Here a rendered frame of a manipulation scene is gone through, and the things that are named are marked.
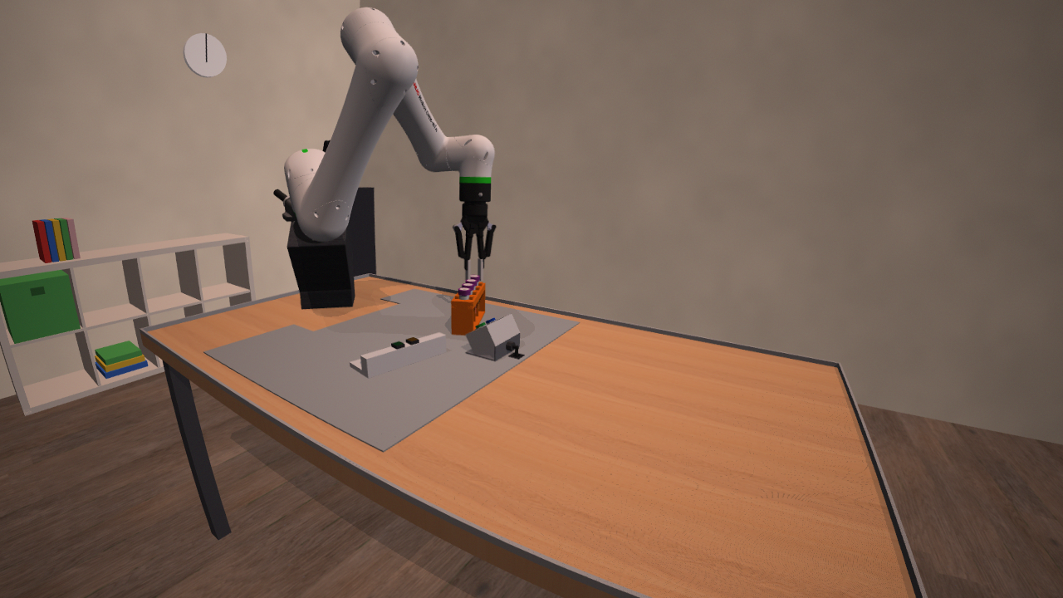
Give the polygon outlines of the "orange tube rack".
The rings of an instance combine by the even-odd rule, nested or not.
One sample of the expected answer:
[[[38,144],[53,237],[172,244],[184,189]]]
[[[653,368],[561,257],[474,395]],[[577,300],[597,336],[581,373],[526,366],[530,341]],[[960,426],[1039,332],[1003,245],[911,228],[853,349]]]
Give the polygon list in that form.
[[[468,296],[468,300],[460,300],[457,292],[451,301],[452,336],[465,336],[475,331],[475,326],[479,325],[485,313],[485,286],[486,283],[479,281],[478,287],[473,289],[473,295]]]

